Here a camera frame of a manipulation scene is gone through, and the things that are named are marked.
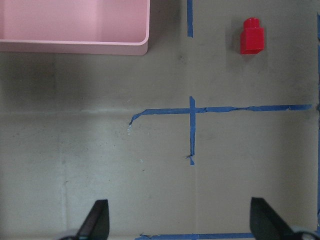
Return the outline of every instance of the red lego brick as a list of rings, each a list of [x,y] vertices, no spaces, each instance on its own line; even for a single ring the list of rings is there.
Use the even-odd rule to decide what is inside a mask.
[[[240,40],[241,54],[257,54],[265,48],[265,30],[260,27],[259,19],[250,17],[243,23]]]

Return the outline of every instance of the pink container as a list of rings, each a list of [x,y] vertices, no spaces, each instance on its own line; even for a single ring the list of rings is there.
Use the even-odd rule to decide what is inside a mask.
[[[0,0],[0,51],[144,55],[150,0]]]

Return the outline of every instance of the red block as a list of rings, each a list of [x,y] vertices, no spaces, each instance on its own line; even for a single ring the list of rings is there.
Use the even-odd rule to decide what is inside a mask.
[[[250,17],[243,23],[240,40],[241,54],[257,54],[265,48],[265,30],[260,27],[259,19]]]

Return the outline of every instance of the blue painter's tape cross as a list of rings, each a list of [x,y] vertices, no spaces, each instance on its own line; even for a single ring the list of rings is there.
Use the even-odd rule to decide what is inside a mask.
[[[163,115],[163,114],[190,114],[190,165],[195,165],[193,156],[195,155],[196,144],[196,114],[203,113],[228,113],[232,111],[246,110],[253,112],[271,112],[271,111],[303,111],[312,107],[311,104],[302,105],[265,105],[265,106],[211,106],[211,107],[196,107],[195,99],[190,96],[189,108],[161,108],[161,109],[146,109],[143,112],[133,115],[129,125],[142,115]]]

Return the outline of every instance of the pink tray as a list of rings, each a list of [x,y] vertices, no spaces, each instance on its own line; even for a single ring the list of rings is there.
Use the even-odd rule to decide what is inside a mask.
[[[144,55],[150,0],[0,0],[0,51]]]

